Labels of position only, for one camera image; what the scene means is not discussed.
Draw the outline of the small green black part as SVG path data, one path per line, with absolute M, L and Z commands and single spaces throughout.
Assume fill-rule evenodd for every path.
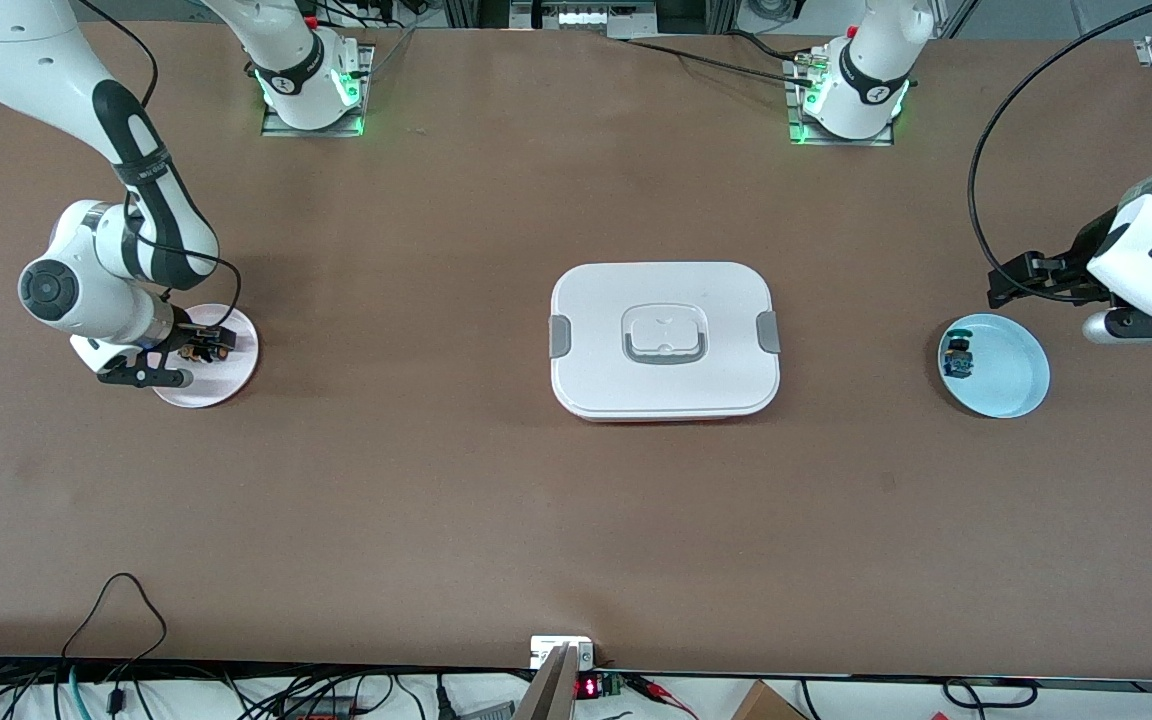
M 967 379 L 973 374 L 973 332 L 965 328 L 947 331 L 941 351 L 941 369 L 946 378 Z

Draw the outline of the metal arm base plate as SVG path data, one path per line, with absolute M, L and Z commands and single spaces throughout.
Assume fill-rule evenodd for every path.
M 356 51 L 356 59 L 347 61 L 349 71 L 338 74 L 338 79 L 334 79 L 334 88 L 338 90 L 340 99 L 347 104 L 342 118 L 335 119 L 333 123 L 323 128 L 298 129 L 285 123 L 285 120 L 279 118 L 273 109 L 273 105 L 266 103 L 266 109 L 262 114 L 262 136 L 353 138 L 364 135 L 374 56 L 374 45 L 361 45 L 361 50 Z
M 783 61 L 788 137 L 799 145 L 890 146 L 910 81 L 854 88 L 835 65 L 824 47 Z

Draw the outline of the red test leads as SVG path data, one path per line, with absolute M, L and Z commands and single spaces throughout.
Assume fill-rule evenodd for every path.
M 645 676 L 632 673 L 622 673 L 621 679 L 628 689 L 631 689 L 635 694 L 641 694 L 641 697 L 645 698 L 645 700 L 684 712 L 685 717 L 689 717 L 690 720 L 700 720 L 700 717 L 696 715 L 685 703 L 677 700 L 664 685 L 659 685 L 652 682 L 652 680 L 645 679 Z

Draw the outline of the white lunch box grey clips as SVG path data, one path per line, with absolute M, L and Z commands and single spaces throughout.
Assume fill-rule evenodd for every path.
M 770 286 L 730 262 L 593 263 L 550 293 L 550 387 L 584 420 L 759 414 L 780 391 Z

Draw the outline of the light blue round plate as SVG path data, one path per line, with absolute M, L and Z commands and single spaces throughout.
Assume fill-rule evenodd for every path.
M 945 334 L 955 328 L 973 332 L 973 374 L 967 379 L 942 374 Z M 991 419 L 1020 418 L 1043 406 L 1049 391 L 1049 361 L 1024 325 L 1006 316 L 978 313 L 963 316 L 946 332 L 938 342 L 934 365 L 956 404 Z

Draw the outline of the white mounting plate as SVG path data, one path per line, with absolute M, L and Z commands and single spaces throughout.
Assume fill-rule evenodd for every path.
M 593 670 L 596 660 L 596 647 L 593 639 L 586 635 L 532 635 L 529 650 L 529 669 L 539 670 L 547 660 L 550 652 L 556 647 L 577 647 L 579 655 L 579 670 Z

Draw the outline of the brown cardboard box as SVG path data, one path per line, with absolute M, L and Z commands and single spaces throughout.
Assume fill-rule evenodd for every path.
M 763 680 L 755 680 L 730 720 L 810 720 Z

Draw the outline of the pink round plate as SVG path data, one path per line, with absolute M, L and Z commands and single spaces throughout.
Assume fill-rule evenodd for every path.
M 165 367 L 188 370 L 194 382 L 180 389 L 154 388 L 157 396 L 172 406 L 200 409 L 223 404 L 247 387 L 259 365 L 259 333 L 250 318 L 238 309 L 229 311 L 228 318 L 221 320 L 221 324 L 237 334 L 236 342 L 230 343 L 227 359 L 211 364 L 183 363 L 175 356 L 179 350 L 172 353 L 166 356 Z

